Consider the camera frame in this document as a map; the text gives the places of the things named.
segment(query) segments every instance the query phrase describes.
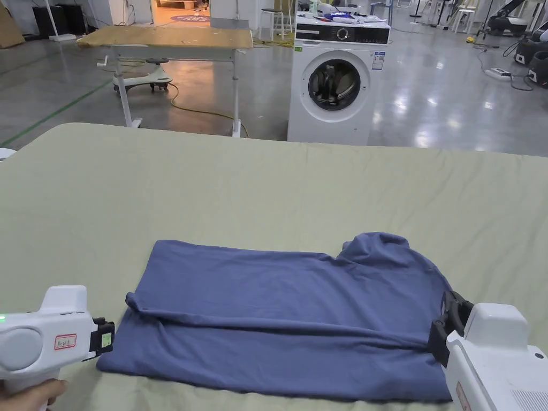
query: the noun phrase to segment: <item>folded shirt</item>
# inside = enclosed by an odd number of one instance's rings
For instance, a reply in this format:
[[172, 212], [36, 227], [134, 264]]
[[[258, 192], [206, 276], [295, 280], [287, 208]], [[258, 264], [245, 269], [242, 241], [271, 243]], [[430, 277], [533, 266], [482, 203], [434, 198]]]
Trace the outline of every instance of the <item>folded shirt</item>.
[[97, 367], [237, 392], [450, 401], [426, 348], [447, 290], [386, 233], [336, 258], [158, 241]]

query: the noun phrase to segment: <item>sticker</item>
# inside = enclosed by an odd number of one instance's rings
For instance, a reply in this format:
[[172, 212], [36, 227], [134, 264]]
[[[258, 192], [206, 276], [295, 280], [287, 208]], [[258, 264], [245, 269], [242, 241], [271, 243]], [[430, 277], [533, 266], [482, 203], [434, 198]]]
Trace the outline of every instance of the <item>sticker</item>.
[[471, 411], [470, 403], [464, 394], [463, 386], [460, 385], [460, 382], [456, 384], [456, 395], [459, 397], [460, 405], [463, 408], [463, 411]]
[[372, 70], [382, 70], [384, 64], [384, 56], [386, 52], [375, 52], [375, 57], [373, 57], [373, 67]]
[[55, 337], [55, 350], [76, 347], [76, 334], [64, 334]]
[[112, 344], [112, 333], [103, 334], [101, 337], [101, 348], [108, 347]]

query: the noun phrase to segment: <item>red label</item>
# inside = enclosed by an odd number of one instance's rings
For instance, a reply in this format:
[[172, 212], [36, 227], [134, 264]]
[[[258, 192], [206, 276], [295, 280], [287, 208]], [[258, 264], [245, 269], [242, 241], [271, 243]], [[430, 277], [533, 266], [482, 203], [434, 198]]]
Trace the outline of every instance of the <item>red label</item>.
[[55, 337], [55, 350], [76, 347], [76, 334], [64, 334]]
[[460, 385], [460, 382], [456, 384], [456, 395], [459, 397], [460, 405], [463, 408], [463, 411], [471, 411], [470, 403], [464, 394], [463, 386]]

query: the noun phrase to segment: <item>white washing machine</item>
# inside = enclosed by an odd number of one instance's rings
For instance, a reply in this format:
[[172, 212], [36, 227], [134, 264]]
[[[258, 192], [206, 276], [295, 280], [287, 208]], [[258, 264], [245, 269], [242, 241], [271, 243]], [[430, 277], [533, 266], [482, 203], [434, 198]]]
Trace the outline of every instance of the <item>white washing machine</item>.
[[380, 20], [297, 16], [288, 141], [367, 144], [389, 35]]

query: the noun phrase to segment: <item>bed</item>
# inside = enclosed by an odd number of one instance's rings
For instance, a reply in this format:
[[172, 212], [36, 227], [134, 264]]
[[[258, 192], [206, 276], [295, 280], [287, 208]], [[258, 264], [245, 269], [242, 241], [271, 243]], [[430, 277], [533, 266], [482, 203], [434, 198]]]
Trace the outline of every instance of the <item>bed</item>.
[[[119, 322], [154, 242], [336, 255], [387, 231], [473, 302], [513, 304], [548, 349], [548, 159], [58, 126], [0, 164], [0, 310], [38, 309], [48, 286], [83, 284]], [[209, 390], [62, 370], [57, 410], [446, 410]]]

